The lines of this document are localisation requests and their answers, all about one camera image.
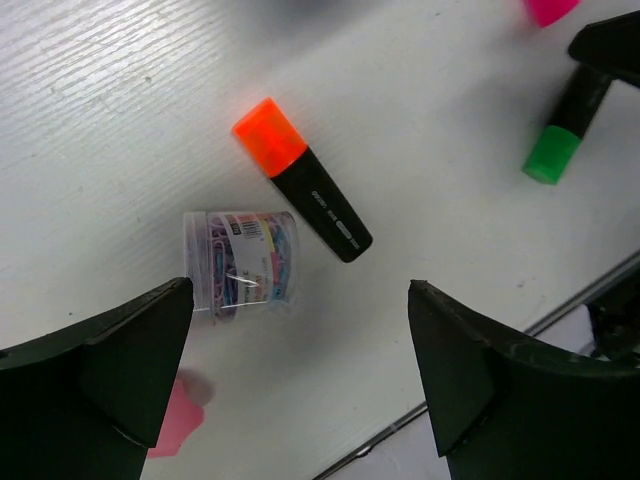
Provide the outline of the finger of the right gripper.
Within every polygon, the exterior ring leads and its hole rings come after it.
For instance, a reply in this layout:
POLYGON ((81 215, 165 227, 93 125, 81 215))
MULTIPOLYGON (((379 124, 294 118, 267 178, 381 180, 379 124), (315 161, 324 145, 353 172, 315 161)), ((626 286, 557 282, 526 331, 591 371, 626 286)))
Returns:
POLYGON ((568 47, 569 56, 616 80, 639 87, 638 11, 586 25, 568 47))

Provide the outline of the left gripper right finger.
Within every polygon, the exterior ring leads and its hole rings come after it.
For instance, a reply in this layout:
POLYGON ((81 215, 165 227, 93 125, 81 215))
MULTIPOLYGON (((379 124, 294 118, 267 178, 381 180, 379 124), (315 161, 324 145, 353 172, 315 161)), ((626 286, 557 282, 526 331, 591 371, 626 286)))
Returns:
POLYGON ((423 280, 410 332, 438 454, 454 479, 635 479, 639 372, 479 314, 423 280))

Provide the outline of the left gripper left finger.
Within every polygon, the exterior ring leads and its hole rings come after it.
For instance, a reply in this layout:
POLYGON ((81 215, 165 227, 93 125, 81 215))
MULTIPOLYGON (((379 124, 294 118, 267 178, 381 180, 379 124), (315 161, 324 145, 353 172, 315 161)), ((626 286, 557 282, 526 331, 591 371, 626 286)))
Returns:
POLYGON ((1 352, 4 479, 137 479, 155 447, 191 324, 175 278, 1 352))

